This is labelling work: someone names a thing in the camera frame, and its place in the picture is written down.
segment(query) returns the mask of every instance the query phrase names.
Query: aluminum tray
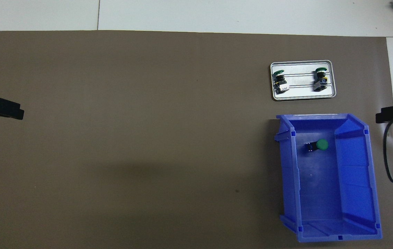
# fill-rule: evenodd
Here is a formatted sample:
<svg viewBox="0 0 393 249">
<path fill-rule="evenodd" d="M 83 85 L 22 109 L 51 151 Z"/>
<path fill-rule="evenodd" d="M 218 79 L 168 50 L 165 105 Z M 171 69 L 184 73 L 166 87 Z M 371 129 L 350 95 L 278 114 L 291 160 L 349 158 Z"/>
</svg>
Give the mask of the aluminum tray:
<svg viewBox="0 0 393 249">
<path fill-rule="evenodd" d="M 327 88 L 315 92 L 313 83 L 316 80 L 315 69 L 319 67 L 327 68 L 328 78 Z M 276 93 L 274 88 L 274 72 L 284 70 L 284 77 L 290 85 L 290 90 L 284 93 Z M 329 60 L 301 61 L 301 62 L 274 62 L 270 65 L 270 76 L 272 77 L 272 95 L 274 100 L 295 100 L 295 99 L 315 99 L 333 98 L 336 95 L 336 88 L 333 77 L 332 62 Z"/>
</svg>

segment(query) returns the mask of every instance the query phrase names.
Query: green push button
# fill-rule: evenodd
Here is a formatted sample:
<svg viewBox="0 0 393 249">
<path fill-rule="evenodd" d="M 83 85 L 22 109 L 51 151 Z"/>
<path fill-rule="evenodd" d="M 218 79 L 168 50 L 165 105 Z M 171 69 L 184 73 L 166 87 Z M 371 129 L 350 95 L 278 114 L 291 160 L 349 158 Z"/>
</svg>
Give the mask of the green push button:
<svg viewBox="0 0 393 249">
<path fill-rule="evenodd" d="M 316 142 L 316 147 L 322 151 L 325 151 L 327 148 L 329 148 L 329 143 L 325 139 L 320 139 Z"/>
<path fill-rule="evenodd" d="M 327 68 L 325 68 L 325 67 L 319 67 L 319 68 L 317 68 L 315 71 L 316 71 L 316 72 L 318 72 L 318 71 L 327 71 Z"/>
<path fill-rule="evenodd" d="M 278 70 L 278 71 L 274 72 L 274 75 L 282 74 L 283 72 L 284 72 L 284 70 Z"/>
</svg>

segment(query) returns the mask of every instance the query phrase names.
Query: brown table surface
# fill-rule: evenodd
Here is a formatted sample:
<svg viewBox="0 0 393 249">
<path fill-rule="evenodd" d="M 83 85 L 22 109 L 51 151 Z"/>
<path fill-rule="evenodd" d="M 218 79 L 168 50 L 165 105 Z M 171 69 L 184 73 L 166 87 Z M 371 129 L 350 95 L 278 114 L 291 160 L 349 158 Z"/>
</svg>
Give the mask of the brown table surface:
<svg viewBox="0 0 393 249">
<path fill-rule="evenodd" d="M 272 100 L 270 63 L 321 59 L 335 98 Z M 1 31 L 25 115 L 0 118 L 0 248 L 393 248 L 390 78 L 380 37 Z M 384 238 L 298 243 L 275 115 L 341 112 L 370 126 Z"/>
</svg>

